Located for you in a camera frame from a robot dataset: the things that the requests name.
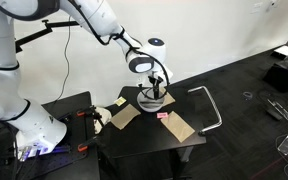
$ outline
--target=metal rod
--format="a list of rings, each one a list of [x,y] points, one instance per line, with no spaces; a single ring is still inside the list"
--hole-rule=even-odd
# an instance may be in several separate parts
[[[192,93],[192,92],[194,92],[194,91],[198,91],[198,90],[201,90],[201,89],[204,89],[204,90],[206,91],[209,99],[211,100],[211,103],[212,103],[212,105],[213,105],[213,108],[214,108],[214,110],[215,110],[215,112],[216,112],[216,115],[217,115],[217,118],[218,118],[218,122],[217,122],[216,124],[213,124],[213,125],[211,125],[211,126],[209,126],[209,127],[206,127],[206,128],[202,129],[202,130],[199,132],[199,133],[201,133],[201,134],[204,134],[204,133],[205,133],[206,131],[208,131],[208,130],[211,130],[211,129],[214,129],[214,128],[217,128],[217,127],[221,126],[221,125],[222,125],[222,117],[221,117],[221,114],[220,114],[220,112],[219,112],[216,104],[215,104],[215,101],[214,101],[211,93],[208,91],[208,89],[207,89],[205,86],[193,88],[193,89],[188,90],[187,92],[188,92],[188,93]]]
[[[267,99],[267,101],[286,119],[288,120],[288,111],[282,106],[280,105],[278,102],[276,101],[271,101],[269,99]]]
[[[60,27],[67,27],[67,26],[78,26],[79,24],[76,21],[65,21],[65,22],[54,22],[54,23],[48,23],[48,20],[43,20],[43,23],[45,23],[46,29],[43,29],[41,31],[38,31],[34,34],[31,34],[29,36],[26,36],[20,40],[17,40],[15,42],[16,45],[16,53],[19,53],[22,50],[21,46],[29,43],[35,39],[38,39],[42,36],[45,36],[51,32],[53,32],[52,28],[60,28]]]

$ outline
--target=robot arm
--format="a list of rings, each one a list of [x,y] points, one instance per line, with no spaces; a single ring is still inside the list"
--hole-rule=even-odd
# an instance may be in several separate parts
[[[171,73],[163,65],[165,58],[163,41],[150,39],[142,45],[133,39],[117,23],[116,16],[105,0],[0,0],[1,12],[11,18],[25,21],[44,18],[59,9],[71,15],[84,29],[92,33],[101,44],[108,45],[110,40],[115,40],[122,48],[129,69],[134,73],[147,73],[151,77],[150,82],[153,84],[153,89],[158,90],[160,81],[168,81]],[[7,23],[5,21],[6,17],[2,17],[4,15],[1,15],[1,13],[0,16],[0,20],[3,19],[4,27],[12,26],[12,21]],[[104,36],[109,37],[108,41],[105,42],[102,39]],[[7,39],[9,44],[14,44],[13,39],[13,37]],[[18,71],[17,68],[14,73],[11,71],[6,75],[4,71],[1,71],[0,84],[3,82],[1,81],[3,78],[10,83],[18,82],[19,78],[15,77]],[[37,148],[41,148],[43,149],[42,154],[52,152],[64,137],[66,126],[55,120],[38,103],[34,101],[27,103],[29,101],[26,102],[21,99],[16,94],[16,89],[17,86],[14,85],[12,91],[10,88],[5,92],[3,91],[2,94],[5,94],[5,98],[0,99],[0,120],[7,120],[19,129],[17,133],[19,152],[24,152],[25,147],[32,147],[35,151]],[[13,95],[14,100],[7,98],[10,94]],[[16,120],[12,120],[12,118],[12,121],[9,121],[8,114],[15,114]]]
[[[163,41],[151,39],[142,46],[117,23],[113,10],[105,0],[0,0],[0,11],[12,18],[24,21],[44,18],[59,9],[71,15],[102,45],[108,45],[111,39],[115,40],[122,48],[128,67],[132,72],[162,70],[150,56],[160,63],[164,62],[165,45]],[[102,40],[104,36],[109,36],[107,42]]]

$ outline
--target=cardboard square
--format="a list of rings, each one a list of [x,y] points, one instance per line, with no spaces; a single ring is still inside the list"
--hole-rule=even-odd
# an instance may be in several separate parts
[[[118,106],[121,106],[122,104],[124,104],[126,102],[126,99],[123,97],[118,98],[117,100],[114,101],[114,103]]]
[[[195,130],[174,111],[172,111],[167,118],[161,119],[161,122],[181,143],[195,132]]]
[[[132,119],[141,114],[136,108],[131,104],[127,105],[123,110],[112,117],[111,122],[118,129],[122,130],[125,126],[132,121]]]
[[[166,91],[166,89],[162,87],[162,88],[160,88],[160,91],[162,93],[164,93]],[[170,95],[170,93],[167,93],[164,97],[164,103],[163,103],[162,107],[167,106],[169,104],[172,104],[174,102],[175,102],[175,99]]]

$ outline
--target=metal stand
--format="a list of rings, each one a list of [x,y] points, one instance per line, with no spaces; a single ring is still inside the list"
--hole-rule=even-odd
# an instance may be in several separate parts
[[[55,22],[55,23],[48,23],[48,20],[43,20],[42,21],[45,24],[45,29],[38,31],[34,34],[31,34],[29,36],[26,36],[20,40],[17,40],[15,42],[15,47],[16,47],[16,53],[19,53],[21,51],[23,51],[23,49],[21,48],[22,45],[31,42],[35,39],[38,39],[42,36],[45,36],[48,33],[53,32],[52,28],[59,28],[59,27],[67,27],[67,26],[79,26],[79,24],[76,21],[67,21],[67,22]]]
[[[198,90],[201,90],[201,89],[204,89],[204,90],[206,91],[206,93],[207,93],[207,95],[208,95],[208,97],[209,97],[209,99],[210,99],[210,101],[211,101],[211,103],[212,103],[212,105],[213,105],[213,108],[214,108],[214,110],[215,110],[215,112],[216,112],[217,118],[218,118],[218,122],[217,122],[216,124],[213,124],[213,125],[211,125],[211,126],[209,126],[209,127],[206,127],[206,128],[202,129],[202,130],[199,132],[199,135],[205,135],[205,132],[206,132],[206,131],[221,126],[221,125],[222,125],[222,118],[221,118],[220,112],[219,112],[218,109],[217,109],[217,106],[216,106],[216,104],[215,104],[215,101],[214,101],[211,93],[208,91],[208,89],[207,89],[205,86],[193,88],[193,89],[188,90],[187,92],[190,94],[190,93],[193,93],[193,92],[198,91]]]

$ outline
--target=pink object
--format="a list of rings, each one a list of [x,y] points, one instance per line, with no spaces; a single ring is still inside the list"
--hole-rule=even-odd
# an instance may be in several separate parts
[[[167,113],[157,113],[157,118],[167,118],[168,114]]]

